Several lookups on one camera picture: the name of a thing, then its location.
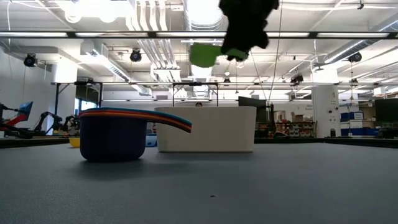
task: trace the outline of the ceiling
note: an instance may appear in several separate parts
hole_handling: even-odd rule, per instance
[[[20,1],[34,7],[57,7],[54,1]],[[9,1],[0,0],[0,30],[8,30],[7,5]],[[273,11],[268,18],[266,30],[278,31],[369,31],[372,27],[385,21],[387,18],[397,14],[398,1],[396,0],[364,0],[365,8],[362,10],[327,10],[331,7],[350,7],[359,6],[359,0],[287,0],[283,1],[283,6],[279,10]],[[185,30],[184,12],[181,10],[182,0],[166,1],[166,21],[169,30]],[[387,7],[385,9],[370,9],[367,6]],[[149,8],[147,8],[147,22],[149,24]],[[33,8],[22,4],[11,3],[9,5],[9,21],[11,30],[77,30],[77,31],[101,31],[101,30],[123,30],[127,31],[125,18],[118,17],[112,23],[104,23],[97,17],[83,17],[79,22],[71,24],[65,20],[62,9],[43,9]],[[222,28],[226,29],[228,23],[224,18]],[[302,63],[311,56],[317,54],[328,54],[350,40],[277,40],[272,39],[268,48],[253,48],[252,54],[245,61],[243,68],[236,68],[234,62],[227,61],[224,57],[218,58],[218,63],[213,67],[211,80],[222,82],[225,78],[225,71],[230,72],[232,82],[258,82],[259,78],[264,83],[270,83],[275,77],[275,82],[289,80],[292,75],[289,73],[295,66]],[[87,55],[81,55],[80,45],[82,40],[52,40],[52,39],[13,39],[9,47],[25,46],[45,46],[56,47],[75,57],[81,63],[87,61]],[[95,44],[104,44],[109,49],[109,57],[115,61],[119,67],[129,72],[134,80],[142,82],[153,82],[149,75],[150,61],[145,53],[142,60],[132,63],[129,55],[132,49],[139,48],[135,39],[96,39]],[[175,59],[181,69],[181,78],[191,75],[190,62],[188,60],[188,44],[181,40],[172,39],[171,45]],[[361,51],[363,59],[353,65],[352,77],[366,72],[377,71],[379,68],[398,61],[398,42],[396,40],[382,40]],[[340,81],[347,82],[351,79],[351,64],[346,61],[337,62],[329,67],[336,68]],[[304,80],[310,82],[310,70],[303,71]],[[99,64],[87,63],[85,68],[79,69],[79,76],[91,76],[98,81],[120,82],[108,69]],[[398,78],[398,66],[388,70],[368,76],[362,82],[376,82],[381,79],[390,78],[395,81]],[[109,90],[127,90],[129,86],[119,86]]]

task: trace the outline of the green object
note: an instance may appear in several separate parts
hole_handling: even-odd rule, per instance
[[[235,56],[241,59],[247,59],[248,55],[240,50],[231,49],[226,53],[228,56]],[[216,59],[221,56],[221,47],[209,44],[193,44],[190,53],[192,65],[202,68],[209,68],[216,64]]]

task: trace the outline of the gray table surface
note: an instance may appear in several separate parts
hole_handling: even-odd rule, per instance
[[[0,223],[398,223],[398,150],[264,144],[93,164],[68,145],[0,149]]]

